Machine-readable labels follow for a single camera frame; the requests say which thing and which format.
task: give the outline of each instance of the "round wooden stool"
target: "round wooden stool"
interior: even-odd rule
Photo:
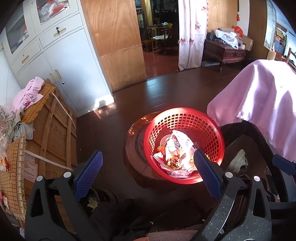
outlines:
[[[123,147],[123,160],[129,173],[143,188],[171,191],[179,184],[169,182],[158,175],[149,165],[143,147],[145,130],[150,121],[160,112],[151,113],[138,119],[128,130]]]

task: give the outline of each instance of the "white shoe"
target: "white shoe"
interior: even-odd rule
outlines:
[[[233,175],[237,175],[241,167],[245,166],[245,168],[247,168],[248,162],[245,155],[245,151],[241,149],[235,158],[233,158],[226,171],[231,172]]]

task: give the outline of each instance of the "glass cabinet door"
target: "glass cabinet door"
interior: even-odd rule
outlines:
[[[17,48],[29,37],[22,5],[20,5],[11,16],[5,27],[5,31],[11,54],[13,54]]]
[[[41,24],[70,8],[68,0],[37,0],[36,4]]]
[[[36,34],[78,11],[76,0],[32,0],[31,15]]]
[[[25,0],[8,20],[2,33],[6,56],[10,61],[36,37],[31,20],[30,1]]]

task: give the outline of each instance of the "wooden table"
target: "wooden table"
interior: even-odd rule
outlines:
[[[162,29],[167,28],[167,25],[154,25],[154,26],[149,26],[149,28],[154,29],[156,36],[163,35],[161,32]]]
[[[217,40],[205,40],[204,54],[220,62],[220,72],[222,71],[222,64],[241,62],[248,59],[246,49],[234,49],[230,45]]]

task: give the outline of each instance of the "floral curtain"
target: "floral curtain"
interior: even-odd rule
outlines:
[[[179,69],[199,68],[207,33],[207,0],[178,0]]]

